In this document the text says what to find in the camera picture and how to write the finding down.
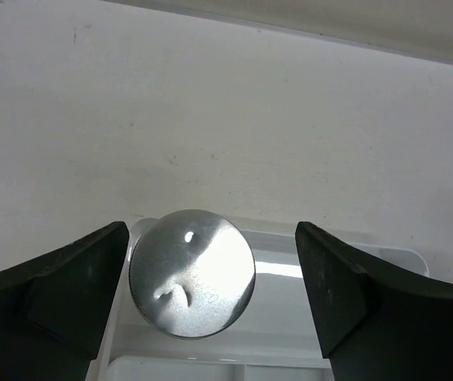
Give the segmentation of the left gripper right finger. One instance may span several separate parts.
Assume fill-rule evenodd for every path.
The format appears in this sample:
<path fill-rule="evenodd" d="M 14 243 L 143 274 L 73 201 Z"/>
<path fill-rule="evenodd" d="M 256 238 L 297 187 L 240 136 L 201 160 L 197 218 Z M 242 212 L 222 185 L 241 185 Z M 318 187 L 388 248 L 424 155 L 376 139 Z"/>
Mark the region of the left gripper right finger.
<path fill-rule="evenodd" d="M 322 356 L 337 380 L 453 380 L 453 284 L 302 221 L 298 259 Z"/>

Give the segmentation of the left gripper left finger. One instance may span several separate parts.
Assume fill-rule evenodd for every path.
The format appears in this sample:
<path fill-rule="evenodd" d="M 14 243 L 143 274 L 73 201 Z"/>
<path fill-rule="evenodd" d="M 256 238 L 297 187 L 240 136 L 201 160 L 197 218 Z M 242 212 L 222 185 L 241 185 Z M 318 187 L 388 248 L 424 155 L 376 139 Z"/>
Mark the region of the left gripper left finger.
<path fill-rule="evenodd" d="M 84 380 L 129 243 L 116 221 L 0 271 L 0 380 Z"/>

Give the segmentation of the silver-lid blue-label shaker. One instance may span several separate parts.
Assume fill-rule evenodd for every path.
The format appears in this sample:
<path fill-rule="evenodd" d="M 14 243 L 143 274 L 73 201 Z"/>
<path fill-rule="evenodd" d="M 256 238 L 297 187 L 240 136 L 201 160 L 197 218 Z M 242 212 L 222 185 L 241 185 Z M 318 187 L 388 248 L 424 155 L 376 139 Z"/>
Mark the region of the silver-lid blue-label shaker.
<path fill-rule="evenodd" d="M 232 325 L 255 289 L 255 259 L 241 231 L 206 210 L 142 221 L 129 258 L 129 289 L 146 322 L 202 339 Z"/>

